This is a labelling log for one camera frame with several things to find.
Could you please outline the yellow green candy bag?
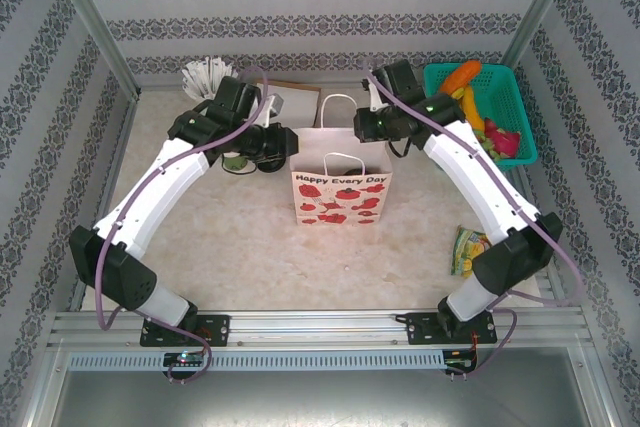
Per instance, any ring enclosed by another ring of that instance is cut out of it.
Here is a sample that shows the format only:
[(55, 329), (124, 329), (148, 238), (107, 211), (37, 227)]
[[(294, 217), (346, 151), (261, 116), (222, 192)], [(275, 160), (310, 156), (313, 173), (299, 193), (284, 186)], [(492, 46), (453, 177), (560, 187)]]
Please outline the yellow green candy bag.
[(450, 274), (468, 278), (472, 274), (473, 260), (492, 246), (483, 232), (458, 226), (456, 230)]

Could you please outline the orange toy fruit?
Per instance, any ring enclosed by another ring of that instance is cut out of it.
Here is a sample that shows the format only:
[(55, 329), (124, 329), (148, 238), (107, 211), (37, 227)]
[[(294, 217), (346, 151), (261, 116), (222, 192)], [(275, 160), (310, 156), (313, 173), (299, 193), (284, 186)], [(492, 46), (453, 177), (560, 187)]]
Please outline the orange toy fruit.
[(439, 91), (458, 100), (464, 95), (465, 88), (481, 72), (483, 64), (478, 60), (469, 60), (460, 64), (442, 82)]

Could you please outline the aluminium mounting rail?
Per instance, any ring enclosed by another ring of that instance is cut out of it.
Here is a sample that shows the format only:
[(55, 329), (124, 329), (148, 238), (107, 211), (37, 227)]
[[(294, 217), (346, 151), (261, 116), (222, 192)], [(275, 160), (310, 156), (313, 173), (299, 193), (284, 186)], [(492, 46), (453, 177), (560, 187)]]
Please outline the aluminium mounting rail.
[[(581, 309), (517, 308), (508, 347), (591, 346), (592, 334)], [(390, 310), (231, 311), (229, 349), (346, 350), (404, 347), (407, 328)], [(70, 351), (138, 350), (143, 319), (122, 313), (101, 330), (90, 311), (55, 316), (46, 346)]]

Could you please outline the teal plastic basket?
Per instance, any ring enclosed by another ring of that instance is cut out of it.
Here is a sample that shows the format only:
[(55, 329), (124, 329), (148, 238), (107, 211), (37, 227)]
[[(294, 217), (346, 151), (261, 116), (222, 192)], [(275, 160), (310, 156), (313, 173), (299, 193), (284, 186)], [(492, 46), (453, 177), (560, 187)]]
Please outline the teal plastic basket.
[[(469, 84), (473, 88), (480, 116), (491, 119), (506, 131), (521, 134), (517, 156), (496, 162), (498, 168), (507, 172), (517, 166), (535, 162), (537, 150), (514, 72), (504, 65), (481, 63), (481, 72)], [(462, 63), (427, 65), (423, 70), (426, 93), (429, 96), (442, 93), (439, 91), (440, 85), (460, 64)]]

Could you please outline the white red paper gift bag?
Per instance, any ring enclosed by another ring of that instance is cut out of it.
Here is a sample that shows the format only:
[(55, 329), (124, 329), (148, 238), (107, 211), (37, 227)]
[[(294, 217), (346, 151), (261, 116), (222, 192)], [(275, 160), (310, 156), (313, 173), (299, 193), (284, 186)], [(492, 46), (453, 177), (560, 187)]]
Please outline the white red paper gift bag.
[[(297, 129), (299, 152), (289, 158), (294, 211), (300, 225), (370, 225), (380, 220), (392, 181), (384, 142), (361, 143), (351, 128), (327, 127), (325, 108), (345, 94), (330, 94), (319, 108), (319, 125)], [(351, 168), (367, 170), (355, 180), (336, 180)]]

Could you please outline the pink toy dragon fruit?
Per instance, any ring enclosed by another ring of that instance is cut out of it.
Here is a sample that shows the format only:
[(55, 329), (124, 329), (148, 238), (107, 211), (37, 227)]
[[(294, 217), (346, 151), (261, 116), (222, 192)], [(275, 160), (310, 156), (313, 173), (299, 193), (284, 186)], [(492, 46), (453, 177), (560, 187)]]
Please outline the pink toy dragon fruit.
[(484, 122), (485, 132), (478, 135), (481, 146), (486, 139), (491, 139), (496, 149), (502, 154), (502, 160), (514, 159), (520, 147), (521, 134), (519, 132), (506, 131), (489, 118), (485, 118)]

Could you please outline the aluminium frame post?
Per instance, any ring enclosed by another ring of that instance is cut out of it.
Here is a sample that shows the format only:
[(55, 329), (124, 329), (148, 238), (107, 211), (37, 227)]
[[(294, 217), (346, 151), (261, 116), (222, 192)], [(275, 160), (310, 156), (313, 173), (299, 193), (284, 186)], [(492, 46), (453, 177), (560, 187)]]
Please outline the aluminium frame post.
[(502, 57), (502, 64), (512, 69), (517, 67), (552, 4), (553, 0), (532, 0)]
[(138, 99), (141, 88), (116, 44), (94, 0), (71, 0), (89, 34), (93, 37), (120, 86), (130, 98)]

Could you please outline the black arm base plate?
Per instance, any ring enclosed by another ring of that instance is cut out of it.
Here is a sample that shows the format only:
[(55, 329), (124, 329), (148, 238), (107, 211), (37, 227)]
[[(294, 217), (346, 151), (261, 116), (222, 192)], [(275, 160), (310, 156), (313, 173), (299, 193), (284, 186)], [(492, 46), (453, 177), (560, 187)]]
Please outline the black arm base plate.
[[(185, 319), (179, 328), (190, 331), (204, 339), (211, 347), (225, 347), (230, 330), (230, 317), (227, 315), (196, 314)], [(202, 344), (192, 337), (176, 333), (145, 320), (139, 343), (142, 347), (201, 347)]]
[(406, 328), (410, 345), (495, 344), (497, 334), (493, 316), (484, 311), (466, 322), (442, 312), (412, 312), (395, 316)]

